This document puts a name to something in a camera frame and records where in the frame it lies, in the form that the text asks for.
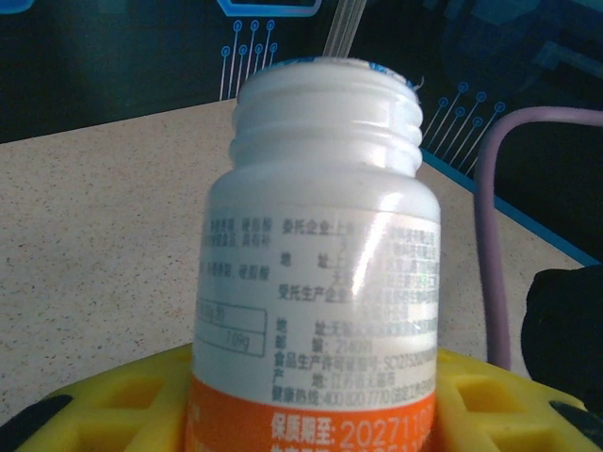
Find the bottle neck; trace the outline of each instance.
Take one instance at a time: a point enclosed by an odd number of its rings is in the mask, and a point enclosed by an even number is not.
[[[236,168],[336,163],[414,177],[422,119],[415,93],[382,73],[327,64],[283,68],[241,91],[230,155]]]

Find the orange label band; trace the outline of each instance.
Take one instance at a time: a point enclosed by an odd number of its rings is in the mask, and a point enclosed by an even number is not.
[[[363,412],[295,410],[249,402],[193,379],[186,452],[423,452],[434,393]]]

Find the white plastic bottle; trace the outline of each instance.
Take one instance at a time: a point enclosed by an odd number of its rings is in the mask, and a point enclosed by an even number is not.
[[[413,452],[433,419],[440,208],[406,80],[252,77],[206,200],[187,451]]]

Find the yellow plastic tray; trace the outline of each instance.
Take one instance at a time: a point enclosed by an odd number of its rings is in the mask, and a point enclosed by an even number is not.
[[[189,369],[187,345],[62,388],[49,396],[69,395],[73,401],[18,450],[182,452]],[[598,451],[550,400],[583,409],[570,395],[440,349],[429,450]]]

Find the speckled table surface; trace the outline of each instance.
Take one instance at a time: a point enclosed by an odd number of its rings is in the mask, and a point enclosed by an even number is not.
[[[204,196],[229,170],[232,102],[0,146],[0,423],[60,386],[190,342]],[[471,194],[424,165],[443,209],[440,343],[485,357]],[[498,216],[513,370],[534,274],[579,265]]]

